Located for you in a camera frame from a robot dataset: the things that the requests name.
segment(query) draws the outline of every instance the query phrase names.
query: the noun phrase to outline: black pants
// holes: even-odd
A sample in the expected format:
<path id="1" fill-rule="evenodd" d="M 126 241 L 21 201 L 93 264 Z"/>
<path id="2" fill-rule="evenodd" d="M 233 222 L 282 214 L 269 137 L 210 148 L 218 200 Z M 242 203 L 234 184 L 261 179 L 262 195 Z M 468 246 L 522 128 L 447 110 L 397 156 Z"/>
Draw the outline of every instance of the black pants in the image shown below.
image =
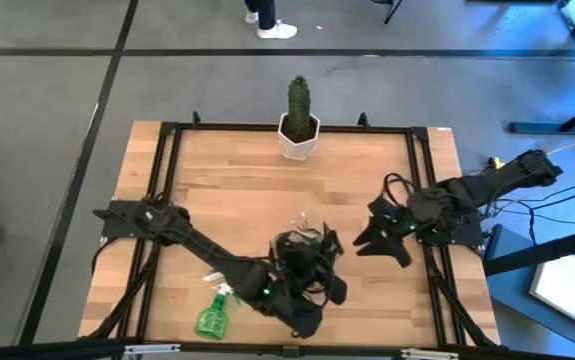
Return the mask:
<path id="1" fill-rule="evenodd" d="M 276 6 L 274 0 L 245 0 L 247 9 L 257 12 L 260 18 L 258 27 L 261 30 L 269 30 L 276 25 Z"/>

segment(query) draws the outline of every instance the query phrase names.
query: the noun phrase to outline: potted cactus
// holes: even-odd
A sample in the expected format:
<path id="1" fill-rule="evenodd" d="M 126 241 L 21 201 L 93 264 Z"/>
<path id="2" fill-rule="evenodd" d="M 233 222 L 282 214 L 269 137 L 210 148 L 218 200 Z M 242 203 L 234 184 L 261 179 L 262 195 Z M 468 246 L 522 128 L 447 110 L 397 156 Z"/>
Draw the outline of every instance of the potted cactus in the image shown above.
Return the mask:
<path id="1" fill-rule="evenodd" d="M 289 85 L 289 110 L 278 126 L 278 142 L 288 159 L 305 160 L 316 148 L 320 119 L 310 113 L 310 107 L 307 80 L 298 75 Z"/>

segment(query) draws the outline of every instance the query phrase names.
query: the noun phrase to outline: shoe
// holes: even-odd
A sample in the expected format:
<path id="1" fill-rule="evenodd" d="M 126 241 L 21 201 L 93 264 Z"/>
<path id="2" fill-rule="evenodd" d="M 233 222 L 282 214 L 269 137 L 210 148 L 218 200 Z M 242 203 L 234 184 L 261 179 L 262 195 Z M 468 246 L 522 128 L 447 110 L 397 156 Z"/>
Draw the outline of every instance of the shoe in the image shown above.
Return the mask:
<path id="1" fill-rule="evenodd" d="M 247 10 L 247 16 L 245 16 L 245 22 L 247 24 L 255 24 L 258 21 L 258 13 L 253 13 Z"/>
<path id="2" fill-rule="evenodd" d="M 295 26 L 283 24 L 280 21 L 276 21 L 276 25 L 269 30 L 258 29 L 257 35 L 261 39 L 280 39 L 286 40 L 294 37 L 298 32 L 298 28 Z"/>

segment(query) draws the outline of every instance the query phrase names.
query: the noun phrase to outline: person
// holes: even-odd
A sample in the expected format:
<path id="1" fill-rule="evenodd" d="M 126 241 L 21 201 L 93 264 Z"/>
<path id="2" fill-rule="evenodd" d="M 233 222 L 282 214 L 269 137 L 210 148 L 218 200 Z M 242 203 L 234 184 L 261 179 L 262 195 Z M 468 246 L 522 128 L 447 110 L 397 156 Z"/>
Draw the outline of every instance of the person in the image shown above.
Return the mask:
<path id="1" fill-rule="evenodd" d="M 276 6 L 274 0 L 245 0 L 247 5 L 247 24 L 258 22 L 258 32 L 261 39 L 290 39 L 296 35 L 295 26 L 283 24 L 276 20 Z"/>

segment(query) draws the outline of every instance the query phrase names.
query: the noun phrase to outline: concrete floor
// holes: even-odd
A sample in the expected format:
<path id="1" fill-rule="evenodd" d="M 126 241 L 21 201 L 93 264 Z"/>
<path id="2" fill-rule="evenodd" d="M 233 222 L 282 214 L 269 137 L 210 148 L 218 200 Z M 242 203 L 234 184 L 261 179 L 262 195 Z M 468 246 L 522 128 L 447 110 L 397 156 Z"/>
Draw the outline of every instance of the concrete floor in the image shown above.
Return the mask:
<path id="1" fill-rule="evenodd" d="M 113 48 L 128 2 L 0 0 L 0 47 Z M 255 38 L 242 1 L 141 0 L 127 48 L 575 50 L 554 5 L 408 0 L 389 26 L 382 25 L 386 8 L 366 0 L 277 5 L 285 22 L 300 27 L 293 40 Z M 14 341 L 108 63 L 0 57 L 0 346 Z M 326 123 L 354 124 L 364 111 L 377 125 L 452 127 L 464 171 L 491 155 L 509 160 L 575 140 L 505 131 L 511 121 L 575 114 L 575 57 L 124 57 L 37 341 L 77 334 L 102 225 L 91 210 L 111 198 L 132 121 L 189 121 L 194 110 L 206 122 L 277 121 L 296 74 L 308 78 L 313 112 Z M 575 183 L 575 147 L 553 160 L 565 169 L 561 183 Z M 542 214 L 575 220 L 575 201 Z M 527 234 L 526 217 L 498 221 Z M 536 223 L 542 241 L 573 232 Z M 495 310 L 505 345 L 573 355 L 566 340 L 502 305 Z"/>

